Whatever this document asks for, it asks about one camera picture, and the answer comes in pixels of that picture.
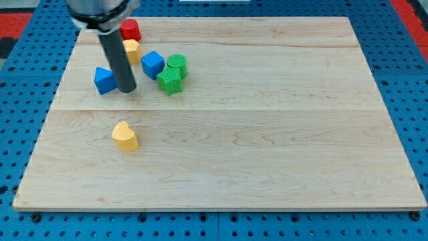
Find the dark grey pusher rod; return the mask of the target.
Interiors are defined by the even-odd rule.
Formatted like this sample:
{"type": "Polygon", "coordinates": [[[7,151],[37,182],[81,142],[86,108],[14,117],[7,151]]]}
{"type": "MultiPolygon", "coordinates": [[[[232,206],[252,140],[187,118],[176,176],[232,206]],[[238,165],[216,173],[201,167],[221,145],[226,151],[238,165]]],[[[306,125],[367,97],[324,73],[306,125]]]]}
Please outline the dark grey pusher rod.
{"type": "Polygon", "coordinates": [[[99,35],[101,46],[114,75],[119,91],[130,93],[136,89],[136,81],[118,30],[99,35]]]}

